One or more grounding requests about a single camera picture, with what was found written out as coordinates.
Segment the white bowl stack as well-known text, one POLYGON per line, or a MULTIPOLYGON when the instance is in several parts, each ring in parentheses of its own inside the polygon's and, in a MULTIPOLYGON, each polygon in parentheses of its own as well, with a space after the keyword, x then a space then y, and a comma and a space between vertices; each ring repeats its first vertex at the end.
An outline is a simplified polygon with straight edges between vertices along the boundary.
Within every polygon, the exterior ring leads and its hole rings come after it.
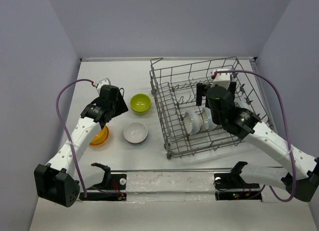
POLYGON ((184 113, 183 122, 188 135, 195 135, 200 132, 202 119, 196 112, 186 111, 184 113))

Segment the grey wire dish rack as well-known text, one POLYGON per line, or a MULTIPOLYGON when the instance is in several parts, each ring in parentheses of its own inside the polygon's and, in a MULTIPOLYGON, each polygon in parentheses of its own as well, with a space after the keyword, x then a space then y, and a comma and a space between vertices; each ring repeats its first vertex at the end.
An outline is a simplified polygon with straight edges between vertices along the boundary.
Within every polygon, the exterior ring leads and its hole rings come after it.
POLYGON ((155 58, 150 63, 151 93, 169 159, 241 143, 239 138, 212 122, 212 113, 205 108, 205 97, 200 105, 196 103, 199 98, 197 84, 210 87, 212 73, 217 70, 232 71, 230 81, 236 83, 235 104, 250 109, 270 129, 275 128, 262 90, 258 87, 258 78, 239 74, 238 70, 245 70, 246 67, 238 58, 189 61, 167 66, 163 58, 155 58))

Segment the white bowl red rim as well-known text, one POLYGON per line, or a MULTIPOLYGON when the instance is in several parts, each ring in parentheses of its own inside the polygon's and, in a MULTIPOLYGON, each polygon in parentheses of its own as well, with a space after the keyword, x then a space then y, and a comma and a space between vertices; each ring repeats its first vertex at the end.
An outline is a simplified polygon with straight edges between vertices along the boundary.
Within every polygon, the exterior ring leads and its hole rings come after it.
POLYGON ((148 128, 141 122, 128 124, 123 131, 125 140, 130 144, 140 144, 148 137, 148 128))

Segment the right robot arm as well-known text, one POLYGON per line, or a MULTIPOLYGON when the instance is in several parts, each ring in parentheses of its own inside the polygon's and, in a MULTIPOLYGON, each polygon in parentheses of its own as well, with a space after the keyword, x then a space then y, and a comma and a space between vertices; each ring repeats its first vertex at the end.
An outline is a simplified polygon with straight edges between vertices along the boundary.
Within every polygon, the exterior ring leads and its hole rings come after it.
POLYGON ((229 88, 198 83, 196 104, 205 100, 210 108, 213 122, 228 133, 238 137, 269 155, 281 167, 254 166, 239 161, 229 173, 221 176, 221 182, 256 183, 286 190, 294 198, 310 202, 319 186, 319 160, 272 131, 260 117, 251 110, 235 106, 235 82, 229 88))

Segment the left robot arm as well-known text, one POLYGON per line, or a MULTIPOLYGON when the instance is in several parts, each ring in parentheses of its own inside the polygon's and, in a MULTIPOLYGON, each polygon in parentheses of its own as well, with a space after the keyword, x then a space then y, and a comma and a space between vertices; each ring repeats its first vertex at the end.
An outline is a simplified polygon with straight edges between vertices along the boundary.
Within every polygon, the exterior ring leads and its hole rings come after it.
POLYGON ((103 79, 95 85, 98 97, 89 103, 72 132, 66 131, 67 141, 45 165, 34 170, 37 195, 56 204, 70 207, 87 189, 107 187, 112 183, 107 165, 92 163, 81 175, 79 160, 92 139, 112 118, 128 111, 121 89, 103 79))

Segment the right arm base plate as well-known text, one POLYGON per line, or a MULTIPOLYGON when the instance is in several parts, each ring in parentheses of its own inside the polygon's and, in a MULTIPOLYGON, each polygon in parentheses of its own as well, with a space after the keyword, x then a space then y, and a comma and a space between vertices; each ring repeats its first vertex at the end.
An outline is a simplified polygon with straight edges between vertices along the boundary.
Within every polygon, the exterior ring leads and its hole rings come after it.
POLYGON ((215 173, 213 185, 217 201, 262 200, 259 184, 245 183, 240 177, 229 173, 215 173))

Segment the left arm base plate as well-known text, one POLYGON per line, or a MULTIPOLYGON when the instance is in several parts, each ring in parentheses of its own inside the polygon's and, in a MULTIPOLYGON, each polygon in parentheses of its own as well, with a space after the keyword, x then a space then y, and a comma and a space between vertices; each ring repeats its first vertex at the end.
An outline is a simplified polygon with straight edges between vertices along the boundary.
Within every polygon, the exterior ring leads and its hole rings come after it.
POLYGON ((87 190, 87 196, 81 192, 78 200, 80 201, 102 201, 117 202, 127 200, 127 174, 112 172, 108 183, 102 182, 90 187, 87 190))

